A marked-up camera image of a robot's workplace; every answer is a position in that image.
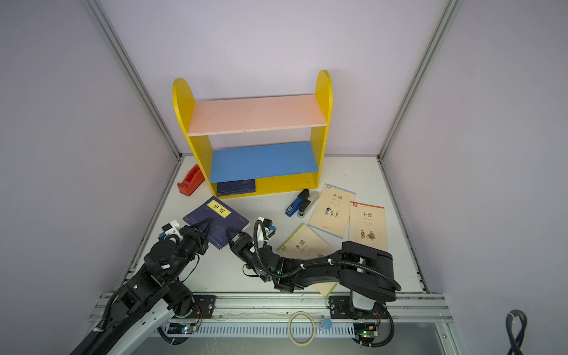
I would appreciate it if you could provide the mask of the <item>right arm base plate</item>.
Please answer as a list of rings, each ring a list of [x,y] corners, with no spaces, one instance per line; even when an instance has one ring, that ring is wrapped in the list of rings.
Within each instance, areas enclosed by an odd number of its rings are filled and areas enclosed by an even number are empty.
[[[357,309],[352,305],[349,296],[330,296],[327,301],[327,309],[331,319],[336,320],[387,320],[388,315],[384,304],[374,303],[371,310]]]

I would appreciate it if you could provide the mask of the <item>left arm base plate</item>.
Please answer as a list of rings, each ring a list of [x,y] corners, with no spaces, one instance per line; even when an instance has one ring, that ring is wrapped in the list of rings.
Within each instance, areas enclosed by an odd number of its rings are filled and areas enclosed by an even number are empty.
[[[212,294],[193,294],[185,297],[175,309],[178,319],[211,319],[217,297]]]

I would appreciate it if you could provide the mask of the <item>dark purple book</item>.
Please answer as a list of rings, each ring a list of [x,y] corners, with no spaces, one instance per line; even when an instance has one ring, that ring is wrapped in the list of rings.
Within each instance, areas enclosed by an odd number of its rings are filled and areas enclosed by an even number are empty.
[[[186,224],[193,226],[208,218],[212,219],[208,233],[208,241],[217,249],[229,244],[226,229],[243,231],[250,222],[244,216],[216,197],[211,197],[201,206],[183,217]]]
[[[255,192],[256,192],[256,183],[254,179],[235,180],[235,181],[217,183],[218,197],[244,195]]]

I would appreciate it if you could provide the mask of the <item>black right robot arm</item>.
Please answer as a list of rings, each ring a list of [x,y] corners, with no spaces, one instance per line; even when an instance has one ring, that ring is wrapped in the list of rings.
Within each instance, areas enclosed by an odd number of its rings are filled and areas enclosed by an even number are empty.
[[[373,301],[369,310],[354,304],[337,306],[348,318],[360,319],[386,313],[386,303],[396,300],[402,290],[395,280],[393,256],[387,251],[355,242],[344,242],[332,254],[310,260],[281,257],[271,246],[260,247],[256,236],[229,228],[226,232],[229,247],[245,266],[263,282],[272,282],[278,291],[292,293],[319,283],[338,283],[352,294]]]

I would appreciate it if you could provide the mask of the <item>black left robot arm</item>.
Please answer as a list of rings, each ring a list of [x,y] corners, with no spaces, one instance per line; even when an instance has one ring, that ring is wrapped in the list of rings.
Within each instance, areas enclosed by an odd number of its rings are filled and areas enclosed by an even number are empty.
[[[208,249],[212,219],[164,235],[144,257],[142,267],[109,298],[99,323],[73,354],[131,354],[175,316],[203,319],[193,293],[180,280],[187,265]]]

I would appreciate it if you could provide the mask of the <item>beige book green edge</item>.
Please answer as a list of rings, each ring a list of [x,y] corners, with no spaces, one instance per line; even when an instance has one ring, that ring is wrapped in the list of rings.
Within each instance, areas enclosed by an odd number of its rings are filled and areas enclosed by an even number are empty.
[[[302,223],[278,248],[283,257],[315,259],[333,254],[336,249],[324,241],[316,232]]]

